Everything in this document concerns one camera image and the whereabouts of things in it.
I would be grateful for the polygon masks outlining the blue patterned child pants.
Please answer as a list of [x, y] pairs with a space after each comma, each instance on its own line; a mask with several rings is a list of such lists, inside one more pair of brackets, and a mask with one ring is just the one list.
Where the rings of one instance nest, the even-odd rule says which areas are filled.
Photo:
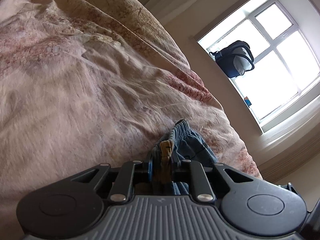
[[217, 157], [203, 137], [190, 127], [187, 120], [179, 120], [173, 129], [163, 135], [151, 150], [155, 165], [165, 168], [163, 173], [157, 173], [156, 181], [153, 183], [152, 193], [155, 195], [179, 196], [189, 194], [187, 183], [173, 182], [168, 179], [168, 165], [172, 154], [176, 154], [180, 160], [198, 161], [204, 167], [213, 167], [218, 162]]

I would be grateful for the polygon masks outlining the small blue box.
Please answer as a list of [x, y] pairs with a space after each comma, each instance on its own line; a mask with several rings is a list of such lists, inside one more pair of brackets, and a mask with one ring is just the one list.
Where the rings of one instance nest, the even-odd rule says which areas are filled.
[[250, 106], [252, 105], [252, 103], [251, 103], [251, 101], [249, 100], [248, 97], [244, 97], [244, 101], [245, 101], [245, 103], [246, 103], [246, 105], [247, 105], [248, 107], [250, 107]]

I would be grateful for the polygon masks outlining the pink floral bed quilt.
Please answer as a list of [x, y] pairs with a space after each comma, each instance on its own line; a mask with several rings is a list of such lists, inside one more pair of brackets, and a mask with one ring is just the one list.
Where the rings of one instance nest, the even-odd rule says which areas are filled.
[[223, 107], [137, 0], [1, 0], [1, 239], [19, 200], [144, 158], [181, 119], [219, 161], [260, 177]]

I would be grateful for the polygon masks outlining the dark blue backpack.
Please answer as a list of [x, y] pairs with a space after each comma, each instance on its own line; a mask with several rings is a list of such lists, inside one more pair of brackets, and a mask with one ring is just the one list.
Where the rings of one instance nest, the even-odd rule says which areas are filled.
[[228, 78], [243, 76], [254, 69], [254, 57], [248, 43], [237, 40], [220, 51], [209, 55]]

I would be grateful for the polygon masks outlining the white framed window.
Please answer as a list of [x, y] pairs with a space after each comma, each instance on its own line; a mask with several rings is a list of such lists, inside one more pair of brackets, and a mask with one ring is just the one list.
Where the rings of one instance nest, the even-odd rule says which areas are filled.
[[247, 42], [254, 69], [231, 78], [261, 130], [274, 128], [319, 96], [319, 53], [281, 0], [249, 0], [223, 19], [198, 44], [219, 51], [240, 40]]

